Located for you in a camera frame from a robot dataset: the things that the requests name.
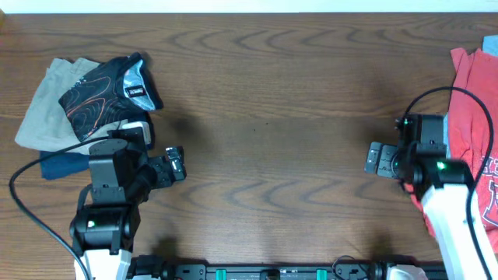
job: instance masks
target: wooden table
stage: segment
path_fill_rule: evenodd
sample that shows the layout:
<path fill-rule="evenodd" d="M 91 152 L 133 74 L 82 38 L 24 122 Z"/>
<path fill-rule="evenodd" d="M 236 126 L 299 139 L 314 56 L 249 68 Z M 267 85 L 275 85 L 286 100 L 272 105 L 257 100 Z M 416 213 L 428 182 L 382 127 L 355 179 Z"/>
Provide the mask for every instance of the wooden table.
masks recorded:
<path fill-rule="evenodd" d="M 146 52 L 164 102 L 159 155 L 183 145 L 188 178 L 141 205 L 134 255 L 210 263 L 332 262 L 350 254 L 440 260 L 393 180 L 363 172 L 395 143 L 410 100 L 454 78 L 450 49 L 498 33 L 495 14 L 7 16 L 0 35 L 0 278 L 72 279 L 72 259 L 14 205 L 11 174 L 37 158 L 14 142 L 53 58 Z M 444 112 L 448 95 L 419 112 Z M 83 172 L 35 167 L 19 196 L 63 237 Z"/>

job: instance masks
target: white backdrop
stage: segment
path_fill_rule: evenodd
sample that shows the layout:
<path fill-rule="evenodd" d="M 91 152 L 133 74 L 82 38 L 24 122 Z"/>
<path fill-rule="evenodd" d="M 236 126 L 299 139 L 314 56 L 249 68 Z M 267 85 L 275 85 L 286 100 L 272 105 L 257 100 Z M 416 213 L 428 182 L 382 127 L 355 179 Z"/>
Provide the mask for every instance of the white backdrop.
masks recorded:
<path fill-rule="evenodd" d="M 498 12 L 498 0 L 0 0 L 5 13 Z"/>

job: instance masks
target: red fabric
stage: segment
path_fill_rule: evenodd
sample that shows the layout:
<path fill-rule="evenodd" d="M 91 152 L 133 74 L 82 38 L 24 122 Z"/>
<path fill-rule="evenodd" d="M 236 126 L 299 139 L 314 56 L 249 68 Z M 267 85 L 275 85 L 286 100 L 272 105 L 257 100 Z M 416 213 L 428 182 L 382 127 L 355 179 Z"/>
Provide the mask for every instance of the red fabric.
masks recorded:
<path fill-rule="evenodd" d="M 467 54 L 463 48 L 451 51 L 453 65 L 457 72 L 453 86 L 468 89 L 474 93 L 488 108 L 493 119 L 495 139 L 498 137 L 498 57 L 477 50 Z M 482 164 L 489 141 L 488 123 L 481 107 L 469 96 L 458 91 L 451 93 L 448 111 L 448 137 L 451 157 L 464 160 L 472 174 L 477 174 Z M 482 223 L 486 228 L 489 241 L 495 253 L 498 253 L 498 145 L 493 147 L 491 158 L 477 186 L 477 197 Z M 422 211 L 421 204 L 412 196 L 416 207 Z M 425 217 L 428 230 L 434 232 Z"/>

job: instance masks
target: clothing tag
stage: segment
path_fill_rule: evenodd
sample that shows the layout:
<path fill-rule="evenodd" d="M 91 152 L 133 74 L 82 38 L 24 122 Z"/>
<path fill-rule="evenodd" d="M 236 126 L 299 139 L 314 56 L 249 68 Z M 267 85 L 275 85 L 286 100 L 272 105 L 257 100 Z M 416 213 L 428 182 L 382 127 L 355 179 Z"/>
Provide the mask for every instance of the clothing tag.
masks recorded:
<path fill-rule="evenodd" d="M 146 94 L 146 89 L 143 86 L 130 86 L 124 90 L 126 90 L 128 97 L 138 97 Z"/>

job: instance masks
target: green light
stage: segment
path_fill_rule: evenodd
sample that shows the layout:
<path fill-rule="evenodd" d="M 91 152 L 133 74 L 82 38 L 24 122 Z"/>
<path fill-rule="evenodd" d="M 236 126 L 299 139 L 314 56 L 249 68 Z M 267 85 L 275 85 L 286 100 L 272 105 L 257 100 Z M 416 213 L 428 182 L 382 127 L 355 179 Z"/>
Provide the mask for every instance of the green light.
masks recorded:
<path fill-rule="evenodd" d="M 437 162 L 437 169 L 443 170 L 445 168 L 446 168 L 446 164 L 444 164 L 442 162 Z"/>

